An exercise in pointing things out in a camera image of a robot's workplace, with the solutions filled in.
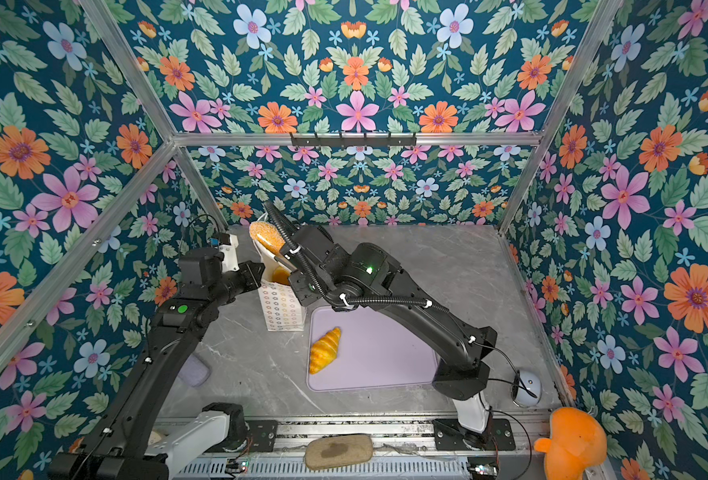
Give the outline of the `white patterned paper bag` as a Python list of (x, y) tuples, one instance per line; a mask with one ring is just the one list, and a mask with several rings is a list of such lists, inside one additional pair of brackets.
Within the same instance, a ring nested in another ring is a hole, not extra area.
[(275, 269), (269, 270), (264, 262), (263, 264), (266, 269), (258, 293), (267, 330), (269, 332), (303, 331), (306, 322), (306, 308), (298, 302), (290, 285), (285, 286), (271, 282), (271, 275)]

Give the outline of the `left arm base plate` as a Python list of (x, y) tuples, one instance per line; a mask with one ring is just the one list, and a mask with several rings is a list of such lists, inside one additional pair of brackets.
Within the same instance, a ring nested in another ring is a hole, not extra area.
[(230, 431), (225, 440), (207, 450), (215, 453), (266, 453), (273, 452), (278, 437), (276, 420), (247, 420), (243, 426)]

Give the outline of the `round sesame bun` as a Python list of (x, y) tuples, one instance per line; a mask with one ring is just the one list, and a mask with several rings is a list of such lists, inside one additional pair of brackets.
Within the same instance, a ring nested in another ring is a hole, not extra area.
[(285, 239), (282, 237), (278, 228), (269, 222), (253, 222), (249, 227), (249, 233), (252, 240), (256, 241), (273, 255), (279, 255), (285, 245)]

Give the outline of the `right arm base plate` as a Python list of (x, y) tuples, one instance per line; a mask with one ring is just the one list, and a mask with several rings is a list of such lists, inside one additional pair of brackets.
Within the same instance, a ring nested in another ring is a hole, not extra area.
[(440, 418), (432, 422), (435, 448), (438, 451), (514, 451), (516, 442), (511, 423), (491, 417), (483, 433), (462, 427), (456, 418)]

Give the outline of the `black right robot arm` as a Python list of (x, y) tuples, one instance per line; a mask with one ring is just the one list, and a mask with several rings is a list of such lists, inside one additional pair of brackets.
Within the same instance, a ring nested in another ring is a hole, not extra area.
[(280, 255), (295, 268), (290, 281), (302, 305), (323, 300), (338, 312), (370, 308), (405, 327), (440, 357), (432, 386), (453, 401), (460, 427), (479, 436), (488, 432), (493, 414), (484, 396), (490, 376), (485, 358), (497, 346), (495, 329), (461, 320), (375, 244), (348, 252), (322, 227), (278, 230), (285, 241)]

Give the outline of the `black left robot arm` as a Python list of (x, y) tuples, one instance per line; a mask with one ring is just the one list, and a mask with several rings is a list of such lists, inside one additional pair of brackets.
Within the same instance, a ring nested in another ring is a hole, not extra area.
[(178, 292), (152, 317), (142, 357), (77, 451), (55, 457), (50, 479), (170, 477), (160, 454), (146, 454), (164, 400), (220, 307), (258, 290), (265, 271), (261, 262), (231, 262), (225, 246), (191, 250), (179, 267)]

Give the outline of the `small ridged shell bread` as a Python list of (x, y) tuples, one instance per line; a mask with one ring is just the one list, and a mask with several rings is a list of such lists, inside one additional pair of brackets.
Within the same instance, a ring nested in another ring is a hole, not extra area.
[(271, 282), (289, 286), (291, 272), (284, 267), (277, 267), (271, 275)]

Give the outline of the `white handled tongs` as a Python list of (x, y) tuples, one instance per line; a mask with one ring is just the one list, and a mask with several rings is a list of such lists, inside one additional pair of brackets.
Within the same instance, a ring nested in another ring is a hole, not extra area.
[(268, 249), (260, 240), (253, 241), (256, 250), (261, 255), (262, 261), (267, 265), (269, 270), (282, 268), (289, 272), (294, 272), (296, 267), (281, 254), (275, 254)]

